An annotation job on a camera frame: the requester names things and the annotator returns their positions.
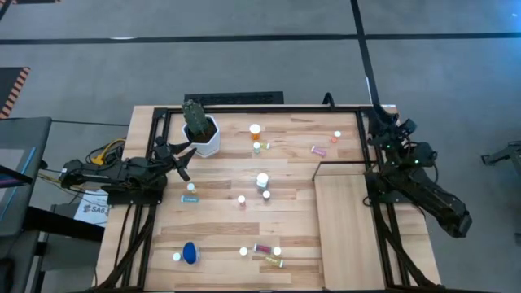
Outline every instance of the gray floor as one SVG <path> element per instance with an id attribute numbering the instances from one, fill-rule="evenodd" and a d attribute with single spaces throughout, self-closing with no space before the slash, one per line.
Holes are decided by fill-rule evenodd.
<path id="1" fill-rule="evenodd" d="M 521 32 L 521 1 L 359 3 L 367 33 Z M 0 22 L 0 39 L 355 32 L 347 0 L 63 0 L 12 6 Z M 507 162 L 485 167 L 479 156 L 520 139 L 521 39 L 368 47 L 381 102 L 417 122 L 414 138 L 440 153 L 440 184 L 466 202 L 474 219 L 464 239 L 428 219 L 442 282 L 519 292 L 519 179 Z M 337 103 L 369 102 L 356 41 L 23 45 L 0 46 L 0 56 L 2 67 L 32 69 L 13 116 L 125 124 L 133 105 L 179 104 L 184 94 L 205 92 L 283 90 L 287 103 L 319 103 L 330 91 Z M 125 132 L 53 124 L 45 158 L 60 168 Z M 33 205 L 69 200 L 38 182 Z M 91 277 L 89 268 L 60 272 L 44 291 L 84 289 Z"/>

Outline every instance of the white cap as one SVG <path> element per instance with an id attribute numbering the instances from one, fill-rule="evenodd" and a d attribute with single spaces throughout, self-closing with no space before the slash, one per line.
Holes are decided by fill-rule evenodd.
<path id="1" fill-rule="evenodd" d="M 280 256 L 282 249 L 280 247 L 274 247 L 274 256 Z"/>
<path id="2" fill-rule="evenodd" d="M 246 256 L 247 255 L 247 248 L 242 247 L 241 249 L 239 249 L 239 254 L 241 256 Z"/>
<path id="3" fill-rule="evenodd" d="M 179 253 L 179 252 L 174 253 L 174 254 L 172 255 L 172 259 L 173 259 L 173 261 L 179 261 L 179 260 L 181 260 L 181 253 Z"/>
<path id="4" fill-rule="evenodd" d="M 261 132 L 261 126 L 260 125 L 250 125 L 250 132 L 253 134 L 258 134 Z"/>
<path id="5" fill-rule="evenodd" d="M 268 174 L 266 173 L 260 173 L 257 175 L 257 181 L 260 183 L 267 183 L 268 182 Z"/>

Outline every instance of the potted plant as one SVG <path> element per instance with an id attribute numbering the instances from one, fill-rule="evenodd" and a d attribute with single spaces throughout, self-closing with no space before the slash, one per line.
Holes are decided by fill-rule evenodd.
<path id="1" fill-rule="evenodd" d="M 187 140 L 197 147 L 197 155 L 207 158 L 216 154 L 221 146 L 221 132 L 213 116 L 205 115 L 204 109 L 193 100 L 182 104 L 185 124 L 182 132 Z"/>

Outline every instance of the white flower pot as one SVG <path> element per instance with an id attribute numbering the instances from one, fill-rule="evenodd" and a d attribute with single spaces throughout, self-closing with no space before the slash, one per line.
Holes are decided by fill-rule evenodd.
<path id="1" fill-rule="evenodd" d="M 210 155 L 216 154 L 219 149 L 221 148 L 221 130 L 219 129 L 219 125 L 217 125 L 217 122 L 211 115 L 206 115 L 207 118 L 212 119 L 213 124 L 215 125 L 216 132 L 213 134 L 212 139 L 210 139 L 206 143 L 200 143 L 200 142 L 192 142 L 192 147 L 197 147 L 197 151 L 195 152 L 197 155 L 200 155 L 203 158 L 208 158 Z M 187 126 L 186 123 L 182 126 L 182 132 L 185 134 L 185 138 L 187 141 L 191 140 L 188 138 L 188 135 L 186 135 Z"/>

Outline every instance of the wooden board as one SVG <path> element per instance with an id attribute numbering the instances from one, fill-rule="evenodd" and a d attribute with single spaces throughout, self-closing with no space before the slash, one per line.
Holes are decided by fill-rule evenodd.
<path id="1" fill-rule="evenodd" d="M 153 109 L 153 106 L 134 108 L 124 157 L 145 155 Z M 355 116 L 216 114 L 215 119 L 222 131 L 221 151 L 208 159 L 196 156 L 188 169 L 198 189 L 199 203 L 181 204 L 186 183 L 176 173 L 169 174 L 164 202 L 158 207 L 155 219 L 145 289 L 321 289 L 322 250 L 311 177 L 320 160 L 363 159 Z M 269 151 L 253 154 L 248 133 L 251 123 L 263 127 L 261 139 L 272 142 Z M 183 124 L 181 115 L 172 117 L 169 142 L 185 141 L 180 131 Z M 337 144 L 331 145 L 329 139 L 335 130 L 341 130 L 343 135 Z M 313 144 L 326 149 L 327 157 L 311 154 Z M 322 171 L 344 174 L 345 170 L 349 174 L 363 172 L 360 166 L 329 167 Z M 254 187 L 259 172 L 271 177 L 273 199 L 269 205 L 261 201 Z M 246 196 L 246 210 L 235 204 L 238 195 Z M 113 268 L 125 211 L 123 206 L 110 211 L 97 266 L 100 281 Z M 132 208 L 120 258 L 127 248 L 133 214 Z M 190 240 L 201 247 L 201 262 L 193 267 L 174 263 L 172 254 Z M 261 255 L 239 256 L 240 247 L 251 247 L 255 242 L 282 247 L 287 267 L 271 267 Z M 137 281 L 140 258 L 140 253 L 134 258 L 131 285 Z"/>
<path id="2" fill-rule="evenodd" d="M 326 288 L 384 289 L 364 176 L 317 176 L 315 186 Z"/>

